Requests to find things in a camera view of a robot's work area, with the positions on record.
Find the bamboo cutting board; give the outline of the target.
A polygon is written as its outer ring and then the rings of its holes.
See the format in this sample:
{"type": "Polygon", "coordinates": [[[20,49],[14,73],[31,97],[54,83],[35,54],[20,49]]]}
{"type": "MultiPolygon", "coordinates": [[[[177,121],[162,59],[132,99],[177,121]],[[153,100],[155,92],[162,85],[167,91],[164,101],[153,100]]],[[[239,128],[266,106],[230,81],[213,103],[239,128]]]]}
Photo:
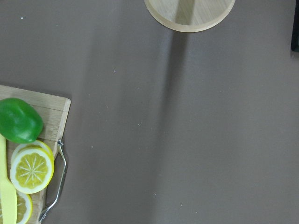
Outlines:
{"type": "Polygon", "coordinates": [[[49,189],[45,188],[40,192],[30,195],[33,202],[33,211],[28,223],[40,224],[38,221],[39,215],[46,206],[54,201],[63,171],[64,165],[57,149],[57,141],[63,137],[71,100],[60,96],[4,85],[0,86],[0,98],[20,98],[35,108],[43,119],[43,130],[38,139],[51,148],[56,168],[49,184],[50,187],[54,188],[52,192],[50,193],[49,189]]]}

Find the wooden cup tree stand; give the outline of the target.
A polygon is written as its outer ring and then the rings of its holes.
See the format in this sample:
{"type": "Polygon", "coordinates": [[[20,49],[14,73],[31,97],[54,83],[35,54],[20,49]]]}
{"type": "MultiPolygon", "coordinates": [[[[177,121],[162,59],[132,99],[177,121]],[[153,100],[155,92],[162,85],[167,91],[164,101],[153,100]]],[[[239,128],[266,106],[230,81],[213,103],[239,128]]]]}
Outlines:
{"type": "Polygon", "coordinates": [[[193,33],[222,22],[235,0],[146,0],[144,3],[152,17],[163,26],[193,33]]]}

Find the back lemon slice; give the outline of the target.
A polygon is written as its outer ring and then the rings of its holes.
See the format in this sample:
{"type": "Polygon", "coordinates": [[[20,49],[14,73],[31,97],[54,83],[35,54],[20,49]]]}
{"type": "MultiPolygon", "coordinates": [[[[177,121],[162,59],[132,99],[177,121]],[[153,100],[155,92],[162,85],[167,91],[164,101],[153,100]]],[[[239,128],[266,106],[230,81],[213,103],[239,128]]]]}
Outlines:
{"type": "Polygon", "coordinates": [[[24,144],[19,144],[13,151],[12,156],[11,156],[11,162],[13,162],[13,160],[15,159],[15,157],[17,156],[17,154],[26,148],[36,148],[36,147],[41,147],[43,150],[45,150],[50,156],[53,156],[53,152],[51,150],[51,148],[44,142],[40,141],[40,140],[36,140],[34,142],[31,143],[24,143],[24,144]]]}

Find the lemon slice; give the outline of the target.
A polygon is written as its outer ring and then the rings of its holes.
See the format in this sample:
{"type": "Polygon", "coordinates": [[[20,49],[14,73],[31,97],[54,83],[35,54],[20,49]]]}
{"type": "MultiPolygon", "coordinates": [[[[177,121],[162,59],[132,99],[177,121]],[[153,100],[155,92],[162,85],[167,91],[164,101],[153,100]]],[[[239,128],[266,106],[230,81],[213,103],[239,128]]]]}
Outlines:
{"type": "Polygon", "coordinates": [[[26,148],[36,148],[36,147],[41,147],[43,150],[45,150],[50,156],[53,156],[53,152],[51,150],[51,148],[44,142],[40,141],[40,140],[36,140],[34,142],[31,143],[24,143],[24,144],[19,144],[13,151],[12,156],[11,156],[11,162],[13,162],[13,160],[15,159],[15,157],[17,156],[17,154],[26,148]]]}
{"type": "Polygon", "coordinates": [[[16,191],[17,195],[17,219],[16,224],[26,224],[33,211],[33,203],[30,195],[16,191]]]}
{"type": "Polygon", "coordinates": [[[10,168],[10,180],[17,191],[34,194],[46,188],[54,174],[54,158],[42,148],[17,153],[10,168]]]}

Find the green toy lime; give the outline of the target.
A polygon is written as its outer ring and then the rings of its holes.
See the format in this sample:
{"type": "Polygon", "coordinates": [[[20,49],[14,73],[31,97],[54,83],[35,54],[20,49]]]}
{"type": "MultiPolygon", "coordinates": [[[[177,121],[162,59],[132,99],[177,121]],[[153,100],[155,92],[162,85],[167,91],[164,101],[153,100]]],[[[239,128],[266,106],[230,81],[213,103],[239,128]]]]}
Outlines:
{"type": "Polygon", "coordinates": [[[43,119],[27,102],[19,98],[0,101],[0,134],[15,143],[31,143],[43,130],[43,119]]]}

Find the upper lemon slice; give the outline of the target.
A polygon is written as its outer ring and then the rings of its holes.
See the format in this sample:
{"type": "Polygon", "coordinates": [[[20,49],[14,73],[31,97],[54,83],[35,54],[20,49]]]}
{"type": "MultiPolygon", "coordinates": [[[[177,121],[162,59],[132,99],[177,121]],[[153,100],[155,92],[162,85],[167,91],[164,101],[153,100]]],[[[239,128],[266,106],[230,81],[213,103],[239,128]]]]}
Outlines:
{"type": "Polygon", "coordinates": [[[17,191],[34,194],[46,188],[54,174],[54,158],[42,148],[17,153],[10,168],[10,180],[17,191]]]}

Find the lower lemon slice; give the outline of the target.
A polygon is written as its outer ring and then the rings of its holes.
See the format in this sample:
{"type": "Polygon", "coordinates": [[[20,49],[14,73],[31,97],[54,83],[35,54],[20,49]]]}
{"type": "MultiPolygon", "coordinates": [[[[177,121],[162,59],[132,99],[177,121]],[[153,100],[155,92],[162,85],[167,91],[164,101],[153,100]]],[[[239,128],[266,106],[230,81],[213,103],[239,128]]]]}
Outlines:
{"type": "Polygon", "coordinates": [[[16,191],[17,195],[17,219],[16,224],[26,224],[33,211],[33,203],[30,195],[16,191]]]}

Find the black tray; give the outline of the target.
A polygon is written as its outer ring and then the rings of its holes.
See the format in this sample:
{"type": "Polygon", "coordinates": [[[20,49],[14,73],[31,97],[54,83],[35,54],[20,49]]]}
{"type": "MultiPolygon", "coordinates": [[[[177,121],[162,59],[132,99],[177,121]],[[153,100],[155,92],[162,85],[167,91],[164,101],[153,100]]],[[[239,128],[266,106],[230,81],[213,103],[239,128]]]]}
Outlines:
{"type": "Polygon", "coordinates": [[[299,52],[299,0],[296,0],[292,28],[291,51],[299,52]]]}

